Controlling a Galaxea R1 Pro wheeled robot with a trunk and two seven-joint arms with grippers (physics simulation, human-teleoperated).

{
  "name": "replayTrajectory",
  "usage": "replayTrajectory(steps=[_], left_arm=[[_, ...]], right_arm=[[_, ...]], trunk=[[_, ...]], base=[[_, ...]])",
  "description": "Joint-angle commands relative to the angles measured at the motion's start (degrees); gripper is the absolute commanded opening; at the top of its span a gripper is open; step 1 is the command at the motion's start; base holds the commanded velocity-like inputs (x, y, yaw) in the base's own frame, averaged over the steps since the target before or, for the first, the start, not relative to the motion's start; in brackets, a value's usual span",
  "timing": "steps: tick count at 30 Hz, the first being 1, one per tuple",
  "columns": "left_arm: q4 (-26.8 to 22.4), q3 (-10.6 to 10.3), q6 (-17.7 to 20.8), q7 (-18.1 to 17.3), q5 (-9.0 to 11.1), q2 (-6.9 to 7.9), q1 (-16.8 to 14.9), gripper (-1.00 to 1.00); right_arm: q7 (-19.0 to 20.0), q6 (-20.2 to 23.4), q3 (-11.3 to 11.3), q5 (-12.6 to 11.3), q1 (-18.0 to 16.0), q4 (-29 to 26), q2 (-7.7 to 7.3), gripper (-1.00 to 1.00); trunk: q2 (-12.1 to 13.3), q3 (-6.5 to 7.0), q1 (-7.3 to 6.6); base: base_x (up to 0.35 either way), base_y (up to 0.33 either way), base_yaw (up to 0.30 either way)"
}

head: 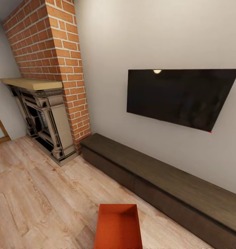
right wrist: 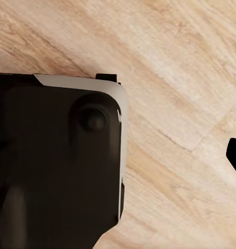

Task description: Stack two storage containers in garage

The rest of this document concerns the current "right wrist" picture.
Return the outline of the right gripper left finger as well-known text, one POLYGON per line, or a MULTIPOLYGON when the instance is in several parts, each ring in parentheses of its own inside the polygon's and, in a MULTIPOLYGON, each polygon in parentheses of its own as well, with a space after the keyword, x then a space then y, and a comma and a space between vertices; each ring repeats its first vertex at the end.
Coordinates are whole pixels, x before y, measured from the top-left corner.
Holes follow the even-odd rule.
POLYGON ((0 142, 0 190, 20 159, 20 149, 16 138, 0 142))

